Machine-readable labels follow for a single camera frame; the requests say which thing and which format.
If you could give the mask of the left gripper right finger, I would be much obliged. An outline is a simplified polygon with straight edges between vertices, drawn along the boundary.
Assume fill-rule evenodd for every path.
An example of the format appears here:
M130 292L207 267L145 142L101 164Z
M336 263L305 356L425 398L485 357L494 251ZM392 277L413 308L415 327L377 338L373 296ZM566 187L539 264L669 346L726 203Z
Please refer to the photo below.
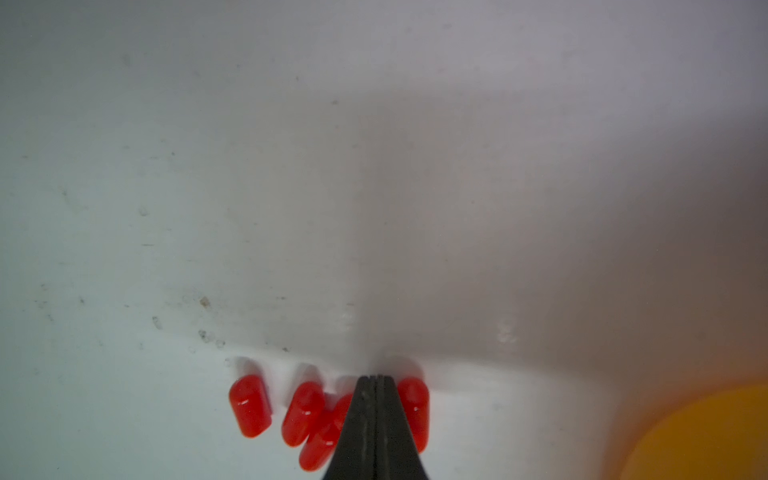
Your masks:
M428 480L392 377L376 377L375 406L375 478Z

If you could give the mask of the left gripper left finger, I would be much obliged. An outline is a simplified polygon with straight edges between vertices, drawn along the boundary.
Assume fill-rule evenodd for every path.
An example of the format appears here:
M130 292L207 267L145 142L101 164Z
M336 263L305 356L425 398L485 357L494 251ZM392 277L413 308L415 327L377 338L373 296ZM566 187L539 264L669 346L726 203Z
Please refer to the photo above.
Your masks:
M375 478L376 388L375 376L358 379L325 480Z

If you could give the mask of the red sleeve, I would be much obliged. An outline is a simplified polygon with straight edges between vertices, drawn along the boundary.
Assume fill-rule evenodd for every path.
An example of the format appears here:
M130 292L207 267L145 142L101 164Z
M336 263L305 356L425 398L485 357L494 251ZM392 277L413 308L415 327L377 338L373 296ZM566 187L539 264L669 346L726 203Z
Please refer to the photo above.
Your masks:
M272 408L261 376L241 377L231 386L228 398L238 427L246 438L256 438L272 425Z
M307 440L325 411L325 404L325 393L320 383L306 381L296 388L281 425L286 445L298 447Z
M430 433L430 391L423 380L407 377L397 384L401 405L414 444L419 454L423 453Z
M332 408L323 411L299 454L299 466L302 470L317 471L331 458L340 439L352 398L352 393L346 394L340 397Z

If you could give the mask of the yellow plastic storage box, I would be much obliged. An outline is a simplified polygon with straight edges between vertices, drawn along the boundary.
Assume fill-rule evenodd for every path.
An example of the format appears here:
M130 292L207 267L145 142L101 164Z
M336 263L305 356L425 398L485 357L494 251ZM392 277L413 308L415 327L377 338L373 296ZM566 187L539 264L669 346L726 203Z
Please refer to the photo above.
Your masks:
M767 385L720 390L667 414L627 455L620 479L765 479Z

